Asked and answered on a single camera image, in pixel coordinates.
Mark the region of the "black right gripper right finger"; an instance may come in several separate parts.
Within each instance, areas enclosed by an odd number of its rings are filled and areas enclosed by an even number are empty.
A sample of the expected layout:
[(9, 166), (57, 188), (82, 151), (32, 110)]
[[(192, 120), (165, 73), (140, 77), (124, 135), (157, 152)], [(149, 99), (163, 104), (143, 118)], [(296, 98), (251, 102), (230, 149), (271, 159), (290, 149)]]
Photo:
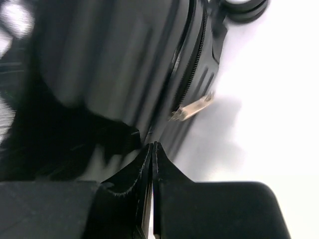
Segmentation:
[(260, 182), (194, 182), (153, 148), (158, 239), (288, 239), (273, 191)]

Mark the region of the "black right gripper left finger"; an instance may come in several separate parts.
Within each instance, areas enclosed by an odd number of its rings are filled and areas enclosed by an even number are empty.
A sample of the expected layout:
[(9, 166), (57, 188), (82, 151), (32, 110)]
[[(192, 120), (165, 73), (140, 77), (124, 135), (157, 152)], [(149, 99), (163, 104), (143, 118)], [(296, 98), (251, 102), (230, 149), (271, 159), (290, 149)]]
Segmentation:
[(145, 239), (153, 146), (104, 182), (12, 181), (0, 185), (3, 239)]

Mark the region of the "black kids suitcase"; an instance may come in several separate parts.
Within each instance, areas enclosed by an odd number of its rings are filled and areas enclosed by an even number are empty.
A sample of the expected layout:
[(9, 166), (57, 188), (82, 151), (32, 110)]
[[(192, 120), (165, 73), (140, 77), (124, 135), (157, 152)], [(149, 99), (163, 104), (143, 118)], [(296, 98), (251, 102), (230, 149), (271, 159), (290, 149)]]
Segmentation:
[(95, 180), (160, 141), (175, 159), (227, 27), (266, 0), (3, 0), (0, 179)]

